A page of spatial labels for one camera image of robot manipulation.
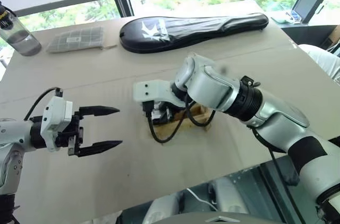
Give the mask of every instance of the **clear plastic bottle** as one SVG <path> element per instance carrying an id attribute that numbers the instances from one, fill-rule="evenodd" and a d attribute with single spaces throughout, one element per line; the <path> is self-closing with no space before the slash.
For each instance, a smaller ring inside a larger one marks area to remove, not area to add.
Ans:
<path id="1" fill-rule="evenodd" d="M 23 56 L 32 56 L 41 50 L 39 41 L 25 28 L 18 17 L 0 2 L 0 37 Z"/>

